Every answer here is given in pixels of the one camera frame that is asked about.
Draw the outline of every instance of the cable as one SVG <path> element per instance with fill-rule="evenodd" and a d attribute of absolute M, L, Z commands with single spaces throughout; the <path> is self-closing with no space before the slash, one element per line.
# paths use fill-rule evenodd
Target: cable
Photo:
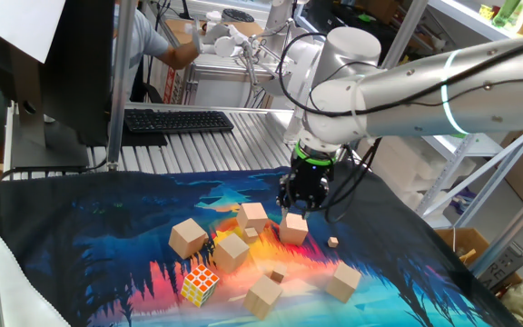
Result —
<path fill-rule="evenodd" d="M 350 189 L 345 193 L 343 194 L 341 197 L 339 198 L 336 198 L 336 195 L 338 193 L 338 190 L 337 192 L 334 194 L 334 196 L 332 196 L 331 200 L 324 206 L 321 206 L 319 208 L 302 208 L 300 207 L 298 204 L 296 204 L 295 201 L 293 201 L 294 197 L 291 196 L 291 189 L 290 189 L 290 176 L 288 175 L 288 178 L 286 179 L 286 184 L 285 184 L 285 191 L 286 191 L 286 195 L 288 196 L 288 198 L 290 199 L 290 202 L 291 202 L 291 205 L 302 211 L 302 212 L 305 212 L 305 213 L 315 213 L 315 212 L 319 212 L 319 211 L 324 211 L 324 210 L 329 210 L 331 207 L 333 207 L 334 205 L 344 201 L 344 199 L 346 199 L 353 191 L 354 189 L 356 189 L 356 187 L 360 184 L 360 182 L 362 181 L 362 178 L 364 178 L 364 175 L 366 174 L 366 172 L 369 170 L 370 168 L 370 165 L 372 164 L 372 159 L 374 159 L 374 154 L 377 152 L 377 149 L 378 149 L 378 144 L 380 142 L 380 138 L 377 139 L 377 141 L 375 141 L 375 144 L 365 153 L 365 155 L 360 159 L 360 163 L 359 165 L 354 169 L 353 172 L 350 173 L 350 175 L 347 177 L 346 180 L 344 180 L 344 182 L 342 182 L 342 184 L 340 185 L 339 187 L 339 190 L 342 190 L 344 189 L 344 187 L 346 186 L 346 184 L 349 183 L 349 181 L 355 177 L 355 175 L 357 173 L 360 173 L 361 172 L 361 167 L 364 165 L 364 163 L 369 160 L 369 162 L 367 163 L 367 168 L 362 171 L 362 175 L 359 177 L 359 179 L 350 187 Z M 330 161 L 331 161 L 331 165 L 334 165 L 334 162 L 332 161 L 331 158 L 328 158 Z M 301 164 L 305 163 L 305 161 L 300 161 L 298 162 L 298 164 L 296 164 L 295 166 L 293 166 L 291 169 L 293 171 L 296 171 L 296 169 L 298 169 L 300 167 Z"/>
<path fill-rule="evenodd" d="M 364 178 L 364 176 L 366 176 L 367 174 L 367 171 L 370 169 L 370 167 L 372 166 L 372 162 L 374 161 L 374 156 L 375 154 L 377 153 L 377 150 L 379 149 L 379 144 L 380 144 L 380 140 L 381 138 L 379 137 L 378 139 L 375 140 L 374 144 L 372 145 L 372 147 L 365 153 L 364 155 L 364 158 L 363 160 L 361 159 L 361 163 L 358 165 L 358 167 L 356 169 L 358 170 L 361 170 L 361 174 L 359 176 L 359 178 L 354 182 L 354 184 L 350 187 L 350 189 L 343 195 L 340 197 L 340 199 L 334 201 L 334 200 L 331 200 L 330 202 L 328 202 L 328 204 L 326 204 L 326 211 L 324 212 L 324 219 L 326 220 L 327 223 L 337 223 L 340 219 L 342 219 L 342 217 L 344 217 L 344 215 L 346 214 L 346 212 L 349 210 L 351 204 L 352 204 L 352 201 L 349 201 L 349 203 L 346 205 L 346 209 L 344 209 L 344 211 L 342 212 L 341 215 L 339 215 L 338 217 L 336 217 L 335 219 L 331 220 L 329 217 L 330 217 L 330 209 L 335 205 L 335 204 L 338 204 L 340 202 L 342 202 L 344 199 L 346 199 L 349 195 L 352 195 L 354 196 L 354 193 L 356 192 L 357 188 L 359 187 L 360 185 L 360 182 L 362 182 L 362 179 Z M 349 150 L 350 151 L 350 156 L 352 157 L 352 161 L 354 162 L 354 155 L 352 154 L 352 149 L 350 149 L 350 147 L 348 146 Z M 367 156 L 369 157 L 369 162 L 366 164 L 366 167 L 363 166 L 362 162 L 363 161 L 366 161 L 367 159 Z M 336 196 L 342 191 L 342 189 L 344 188 L 345 184 L 350 180 L 351 176 L 349 176 L 345 181 L 344 183 L 336 190 L 336 192 L 334 193 L 334 195 L 332 196 L 332 199 L 335 199 Z"/>
<path fill-rule="evenodd" d="M 286 58 L 286 55 L 288 53 L 288 50 L 290 50 L 290 47 L 291 45 L 293 45 L 295 42 L 299 41 L 300 39 L 302 39 L 303 37 L 306 37 L 306 36 L 315 36 L 315 35 L 319 35 L 319 36 L 325 36 L 324 34 L 322 33 L 307 33 L 307 34 L 303 34 L 303 35 L 299 35 L 297 37 L 295 37 L 293 40 L 291 40 L 291 42 L 286 46 L 286 48 L 284 49 L 282 55 L 281 55 L 281 60 L 280 60 L 280 64 L 279 64 L 279 72 L 278 72 L 278 77 L 279 77 L 279 80 L 280 80 L 280 86 L 281 86 L 281 89 L 282 91 L 284 92 L 284 95 L 286 95 L 286 97 L 288 97 L 288 99 L 290 101 L 292 101 L 293 103 L 295 103 L 296 105 L 298 105 L 301 109 L 309 112 L 309 113 L 313 113 L 313 114 L 321 114 L 321 115 L 325 115 L 325 116 L 328 116 L 328 117 L 340 117 L 340 116 L 350 116 L 352 115 L 352 112 L 351 111 L 346 111 L 346 112 L 325 112 L 325 111 L 321 111 L 321 110 L 317 110 L 317 109 L 312 109 L 312 108 L 309 108 L 308 106 L 304 105 L 304 104 L 301 104 L 300 102 L 298 102 L 296 99 L 294 99 L 286 90 L 285 88 L 285 85 L 283 83 L 283 75 L 282 75 L 282 66 L 283 66 L 283 62 L 285 61 L 285 58 Z M 369 109 L 365 109 L 365 110 L 360 110 L 360 111 L 355 111 L 355 114 L 356 115 L 360 115 L 360 114 L 372 114 L 372 113 L 377 113 L 379 111 L 383 111 L 383 110 L 387 110 L 387 109 L 390 109 L 390 108 L 393 108 L 393 107 L 396 107 L 396 106 L 399 106 L 399 105 L 402 105 L 402 104 L 409 104 L 411 102 L 413 102 L 414 100 L 417 100 L 419 98 L 421 98 L 422 96 L 425 96 L 427 94 L 431 94 L 433 92 L 436 92 L 438 90 L 440 90 L 441 86 L 443 85 L 451 85 L 451 84 L 455 84 L 457 82 L 460 82 L 466 78 L 469 78 L 471 77 L 472 75 L 475 75 L 475 74 L 479 74 L 481 72 L 483 72 L 484 70 L 486 69 L 489 69 L 490 67 L 496 65 L 496 64 L 500 64 L 502 62 L 505 62 L 509 59 L 512 59 L 516 56 L 519 56 L 519 55 L 523 55 L 523 45 L 520 45 L 516 48 L 513 48 L 511 50 L 508 50 L 507 52 L 505 53 L 502 53 L 502 54 L 498 54 L 498 55 L 495 55 L 495 56 L 492 56 L 491 58 L 489 58 L 488 60 L 482 62 L 482 63 L 479 63 L 479 64 L 476 64 L 475 66 L 461 72 L 461 73 L 458 73 L 458 74 L 455 74 L 453 76 L 451 76 L 450 78 L 446 79 L 445 81 L 441 81 L 439 83 L 436 83 L 426 89 L 423 89 L 413 95 L 410 95 L 404 99 L 401 99 L 401 100 L 398 100 L 398 101 L 395 101 L 393 103 L 389 103 L 389 104 L 382 104 L 382 105 L 378 105 L 378 106 L 375 106 L 375 107 L 372 107 L 372 108 L 369 108 Z"/>
<path fill-rule="evenodd" d="M 342 70 L 343 68 L 345 67 L 348 67 L 350 66 L 351 64 L 363 64 L 363 65 L 368 65 L 368 66 L 371 66 L 373 68 L 378 68 L 376 65 L 374 64 L 369 64 L 369 63 L 364 63 L 364 62 L 349 62 L 349 63 L 346 63 L 346 64 L 343 64 L 342 66 L 340 66 L 337 70 L 334 71 L 334 73 L 330 74 L 328 77 L 324 78 L 324 80 L 320 83 L 318 83 L 316 86 L 326 82 L 326 81 L 329 81 L 332 77 L 334 77 L 334 75 L 336 75 L 340 70 Z M 310 97 L 310 102 L 312 103 L 312 105 L 314 106 L 315 109 L 317 110 L 320 110 L 320 108 L 314 103 L 314 99 L 312 98 L 312 92 L 314 92 L 314 90 L 316 89 L 316 87 L 312 88 L 310 90 L 310 94 L 309 94 L 309 97 Z"/>
<path fill-rule="evenodd" d="M 245 104 L 243 105 L 243 108 L 247 108 L 247 104 L 250 102 L 250 99 L 252 99 L 253 94 L 253 82 L 250 82 L 250 92 L 247 94 L 247 99 L 245 100 Z"/>
<path fill-rule="evenodd" d="M 173 12 L 176 13 L 176 14 L 179 16 L 179 18 L 182 18 L 182 17 L 181 17 L 181 14 L 177 13 L 176 10 L 174 10 L 174 9 L 172 9 L 172 8 L 171 8 L 171 10 L 173 10 Z"/>
<path fill-rule="evenodd" d="M 102 160 L 99 164 L 94 167 L 86 168 L 62 168 L 61 170 L 66 173 L 88 173 L 90 171 L 101 168 L 106 164 L 106 159 Z M 10 169 L 1 174 L 0 181 L 3 181 L 7 176 L 12 173 L 48 173 L 53 171 L 54 168 L 51 167 L 42 167 L 42 168 L 14 168 Z"/>
<path fill-rule="evenodd" d="M 494 83 L 489 84 L 489 86 L 493 87 L 493 86 L 501 85 L 501 84 L 520 83 L 520 82 L 523 82 L 523 78 L 511 79 L 511 80 L 500 81 L 500 82 L 494 82 Z M 449 102 L 459 98 L 462 95 L 468 94 L 470 92 L 473 92 L 473 91 L 476 91 L 476 90 L 479 90 L 479 89 L 483 89 L 484 87 L 486 87 L 486 85 L 480 85 L 480 86 L 471 87 L 468 90 L 465 90 L 463 92 L 460 92 L 458 94 L 453 95 L 447 101 L 436 103 L 436 104 L 425 104 L 425 103 L 418 103 L 418 102 L 410 102 L 410 103 L 406 103 L 406 104 L 418 104 L 418 105 L 424 105 L 424 106 L 440 106 L 440 105 L 443 105 L 445 103 L 449 103 Z"/>

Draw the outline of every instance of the white paper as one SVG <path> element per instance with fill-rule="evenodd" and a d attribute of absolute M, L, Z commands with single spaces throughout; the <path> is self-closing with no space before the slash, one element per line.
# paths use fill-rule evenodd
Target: white paper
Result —
<path fill-rule="evenodd" d="M 45 63 L 65 0 L 0 0 L 0 36 Z"/>
<path fill-rule="evenodd" d="M 69 327 L 22 272 L 0 237 L 0 300 L 5 327 Z"/>

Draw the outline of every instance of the person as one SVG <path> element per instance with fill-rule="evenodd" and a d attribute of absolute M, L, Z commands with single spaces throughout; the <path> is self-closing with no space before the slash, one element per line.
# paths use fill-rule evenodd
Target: person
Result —
<path fill-rule="evenodd" d="M 113 62 L 115 57 L 116 38 L 118 36 L 119 14 L 120 0 L 116 0 L 114 6 Z M 135 10 L 130 53 L 131 59 L 128 72 L 127 98 L 130 98 L 134 78 L 143 55 L 151 55 L 167 64 L 172 69 L 183 69 L 199 56 L 199 40 L 194 36 L 193 42 L 173 48 L 164 37 L 154 30 L 154 26 L 151 26 L 151 23 L 143 13 L 139 10 Z"/>

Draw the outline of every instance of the green led ring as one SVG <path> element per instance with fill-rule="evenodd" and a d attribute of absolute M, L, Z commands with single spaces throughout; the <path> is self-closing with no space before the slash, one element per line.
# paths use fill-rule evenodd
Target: green led ring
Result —
<path fill-rule="evenodd" d="M 314 159 L 310 158 L 307 154 L 305 154 L 301 148 L 300 143 L 296 144 L 296 147 L 294 148 L 294 151 L 296 151 L 296 154 L 306 163 L 308 164 L 314 164 L 319 166 L 329 166 L 332 165 L 332 160 L 324 160 L 324 159 Z"/>

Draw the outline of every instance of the rubik's cube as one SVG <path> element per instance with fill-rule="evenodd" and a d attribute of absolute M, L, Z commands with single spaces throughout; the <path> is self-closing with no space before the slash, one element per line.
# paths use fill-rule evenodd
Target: rubik's cube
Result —
<path fill-rule="evenodd" d="M 200 264 L 185 277 L 181 295 L 198 307 L 201 307 L 215 291 L 219 277 Z"/>

